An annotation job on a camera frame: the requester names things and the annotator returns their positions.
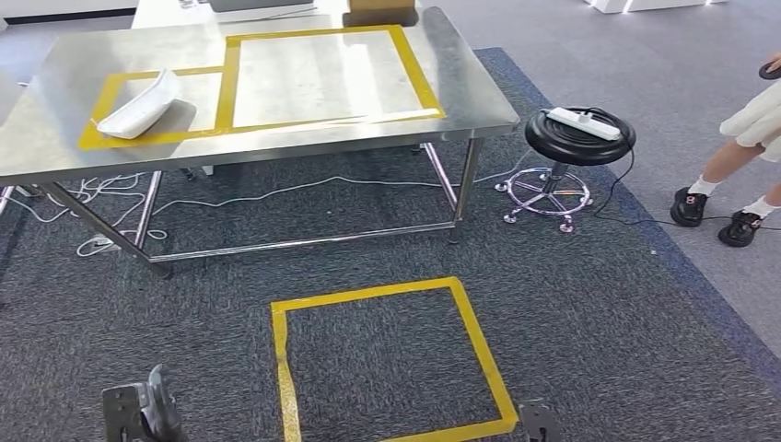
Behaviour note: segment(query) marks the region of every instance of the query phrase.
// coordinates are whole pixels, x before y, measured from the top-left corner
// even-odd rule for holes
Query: stool
[[[621,138],[607,141],[597,136],[587,134],[573,127],[561,124],[547,118],[547,112],[541,110],[526,124],[526,141],[540,155],[554,161],[549,168],[525,169],[517,172],[504,182],[495,186],[499,192],[507,195],[518,205],[505,222],[516,223],[516,215],[524,210],[535,214],[561,216],[564,223],[559,227],[562,232],[571,233],[575,230],[572,214],[584,207],[592,205],[591,191],[586,183],[575,175],[567,172],[570,166],[599,166],[612,163],[628,154],[635,145],[635,130],[627,122],[596,108],[567,108],[572,112],[589,112],[593,119],[617,127]],[[522,180],[531,176],[537,182]],[[559,190],[563,182],[569,184],[565,190]],[[548,203],[552,207],[542,208]]]

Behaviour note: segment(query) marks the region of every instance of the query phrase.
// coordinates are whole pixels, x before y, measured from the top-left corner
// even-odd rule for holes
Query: black stool seat
[[[549,119],[538,112],[526,124],[526,140],[541,155],[559,163],[574,166],[598,166],[621,159],[635,145],[635,129],[628,123],[614,119],[592,108],[566,108],[572,112],[591,111],[595,120],[618,127],[622,137],[616,141],[603,140],[573,127]]]

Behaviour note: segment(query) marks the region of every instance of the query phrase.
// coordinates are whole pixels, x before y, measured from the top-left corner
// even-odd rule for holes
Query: chrome stool legs
[[[582,210],[588,205],[592,205],[594,202],[591,200],[591,191],[580,178],[568,173],[567,169],[569,165],[563,163],[555,163],[552,168],[534,168],[522,170],[508,180],[500,182],[495,186],[495,189],[499,192],[506,192],[507,195],[518,205],[509,215],[505,215],[505,222],[513,224],[518,221],[516,215],[519,212],[528,210],[535,214],[561,216],[564,218],[564,223],[559,227],[564,233],[571,233],[575,230],[575,225],[572,220],[572,214]],[[521,177],[531,175],[539,180],[543,181],[542,187],[528,182],[522,181]],[[572,181],[575,190],[558,190],[562,182]],[[531,198],[525,199],[518,192],[531,193]],[[562,203],[562,197],[579,197],[579,203],[574,207],[568,207],[567,204]],[[547,201],[553,205],[554,210],[545,210],[539,208],[539,203]]]

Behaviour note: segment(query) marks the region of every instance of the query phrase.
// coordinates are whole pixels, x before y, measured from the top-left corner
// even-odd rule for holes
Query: white cable
[[[530,152],[531,152],[531,149],[527,150],[526,153],[523,154],[523,156],[516,162],[515,166],[513,166],[512,169],[504,171],[504,172],[496,173],[496,174],[493,174],[493,175],[489,175],[487,177],[480,178],[478,180],[475,180],[475,183],[479,183],[479,182],[483,182],[483,181],[487,181],[487,180],[493,180],[493,179],[500,178],[500,177],[504,177],[506,175],[509,175],[510,173],[513,173],[513,172],[517,171],[520,168],[520,163],[523,162],[524,159],[526,159],[526,157],[529,155]],[[117,177],[113,177],[113,178],[109,178],[109,179],[103,180],[100,183],[98,183],[97,186],[93,185],[93,183],[96,180],[98,180],[97,178],[92,178],[92,179],[89,179],[89,180],[84,179],[84,180],[81,180],[81,184],[80,184],[78,190],[76,190],[76,191],[68,190],[68,191],[71,192],[76,198],[78,198],[79,201],[82,204],[88,204],[88,203],[92,202],[93,200],[95,200],[100,195],[134,196],[134,197],[138,197],[139,198],[138,203],[134,204],[130,209],[126,210],[119,217],[119,219],[117,219],[115,222],[111,223],[112,227],[117,227],[122,221],[124,221],[125,218],[127,218],[127,216],[129,216],[132,212],[134,212],[138,207],[142,206],[144,204],[144,202],[146,201],[146,195],[144,195],[142,193],[139,193],[139,192],[118,192],[118,191],[130,191],[131,189],[134,189],[138,185],[138,182],[139,182],[140,177],[142,175],[144,175],[144,173],[135,173],[133,175],[119,175]],[[131,184],[128,184],[128,185],[114,186],[114,184],[117,183],[118,181],[125,181],[125,180],[133,180],[133,181],[132,181]],[[216,204],[214,204],[214,203],[207,203],[207,202],[203,202],[203,201],[174,200],[174,201],[171,201],[169,203],[164,204],[163,206],[161,206],[160,208],[155,210],[152,213],[152,215],[157,215],[160,212],[168,209],[169,207],[171,207],[172,205],[175,205],[175,204],[205,205],[207,207],[218,208],[218,207],[222,207],[222,206],[224,206],[226,204],[232,204],[232,203],[237,203],[237,202],[260,201],[260,200],[264,200],[264,199],[266,199],[266,198],[268,198],[270,196],[277,195],[279,193],[292,192],[292,191],[297,191],[297,190],[300,190],[300,189],[306,189],[308,187],[319,186],[321,184],[325,184],[325,183],[328,183],[328,182],[331,182],[331,181],[335,181],[335,180],[344,181],[344,182],[350,182],[350,183],[353,183],[353,184],[378,184],[378,185],[385,185],[385,186],[442,187],[441,184],[435,184],[435,183],[431,183],[431,182],[353,180],[353,179],[345,178],[345,177],[341,177],[341,176],[333,176],[333,177],[327,178],[325,180],[319,180],[319,181],[310,182],[310,183],[306,183],[306,184],[299,184],[297,186],[286,187],[284,189],[277,189],[275,191],[271,191],[271,192],[265,193],[265,194],[263,194],[261,196],[233,198],[233,199],[225,200],[225,201],[223,201],[221,203],[216,203]],[[62,203],[60,203],[56,199],[52,198],[51,195],[47,195],[47,196],[48,196],[49,200],[53,204],[55,204],[55,205],[57,205],[59,207],[64,207],[64,205]],[[24,203],[22,203],[22,202],[20,202],[20,201],[18,201],[16,199],[10,197],[10,196],[6,197],[6,199],[8,201],[12,202],[12,203],[15,203],[15,204],[21,206],[22,208],[24,208],[25,210],[30,212],[38,221],[40,221],[40,222],[42,222],[44,224],[52,223],[52,222],[56,221],[57,219],[59,219],[60,217],[62,217],[63,215],[68,214],[68,213],[70,213],[71,215],[73,215],[75,217],[78,217],[78,215],[74,214],[70,210],[64,209],[64,210],[60,211],[54,217],[46,219],[46,218],[43,218],[40,215],[38,215],[38,213],[34,209],[32,209],[30,206],[28,206],[28,205],[26,205],[26,204],[24,204]],[[136,232],[137,232],[137,230],[120,230],[119,233],[121,235],[131,235],[131,234],[134,234]],[[165,232],[164,230],[147,230],[146,234],[150,238],[156,239],[156,240],[163,240],[163,239],[166,239],[168,237],[168,233]],[[102,247],[101,246],[97,246],[94,250],[89,251],[89,252],[84,252],[83,251],[86,246],[94,245],[95,243],[99,243],[99,242],[103,243],[103,242],[106,242],[106,241],[108,241],[108,242],[104,246],[102,246]],[[107,238],[104,238],[104,237],[91,238],[91,239],[88,239],[87,241],[84,241],[83,243],[81,243],[81,245],[79,245],[76,248],[76,255],[78,255],[79,257],[82,257],[82,258],[86,258],[88,256],[92,256],[92,255],[101,253],[102,251],[112,247],[113,245],[114,244],[110,240],[108,240]]]

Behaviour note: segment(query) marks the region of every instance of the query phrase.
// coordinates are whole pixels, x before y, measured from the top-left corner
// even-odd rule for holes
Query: yellow tape square
[[[401,436],[387,439],[388,442],[455,442],[472,440],[481,437],[502,435],[513,431],[518,422],[518,414],[507,392],[502,376],[499,373],[494,357],[488,347],[488,342],[483,336],[480,324],[472,310],[472,305],[466,295],[463,285],[458,278],[451,276],[439,279],[429,279],[412,283],[395,285],[381,285],[361,290],[334,293],[318,297],[291,299],[271,303],[272,327],[274,329],[274,351],[277,360],[277,376],[279,379],[279,396],[282,406],[282,421],[285,431],[285,442],[300,442],[301,430],[298,424],[298,406],[296,389],[287,363],[287,317],[290,310],[302,308],[314,308],[338,304],[342,302],[370,299],[373,297],[386,297],[410,292],[421,292],[447,288],[453,295],[456,307],[463,320],[466,332],[472,342],[472,348],[477,355],[480,367],[488,382],[488,387],[494,397],[500,418],[494,421],[473,425],[465,425],[454,428],[431,431],[411,436]]]
[[[272,124],[260,124],[253,126],[236,127],[234,125],[234,116],[237,101],[237,89],[239,85],[239,64],[241,56],[241,43],[243,41],[263,40],[263,39],[283,39],[288,37],[304,37],[331,34],[347,34],[357,32],[387,31],[396,48],[396,52],[402,62],[404,72],[409,77],[410,84],[414,93],[420,101],[420,105],[426,112],[409,112],[413,116],[400,115],[390,116],[388,119],[379,118],[380,122],[400,122],[407,120],[422,120],[429,118],[445,118],[445,112],[437,100],[434,90],[425,78],[423,69],[414,55],[409,41],[404,35],[404,31],[399,25],[380,25],[365,26],[343,29],[309,29],[294,30],[285,32],[269,32],[262,34],[233,35],[226,37],[225,60],[222,66],[196,67],[191,69],[181,69],[175,71],[180,76],[199,75],[208,73],[221,73],[222,81],[219,90],[219,101],[217,103],[216,118],[214,128],[202,131],[189,131],[165,134],[142,134],[133,140],[122,140],[108,137],[99,133],[94,122],[99,122],[111,114],[114,102],[116,101],[122,83],[134,79],[153,78],[157,72],[112,74],[106,79],[103,89],[100,92],[98,101],[93,107],[90,115],[91,121],[87,122],[79,141],[78,147],[82,150],[105,149],[116,147],[133,147],[140,145],[164,145],[180,143],[184,140],[193,138],[203,138],[209,136],[218,136],[222,134],[239,134],[252,131],[279,129],[291,126],[304,126],[333,123],[353,123],[351,118],[332,118],[325,120],[310,120],[300,122],[276,122]]]

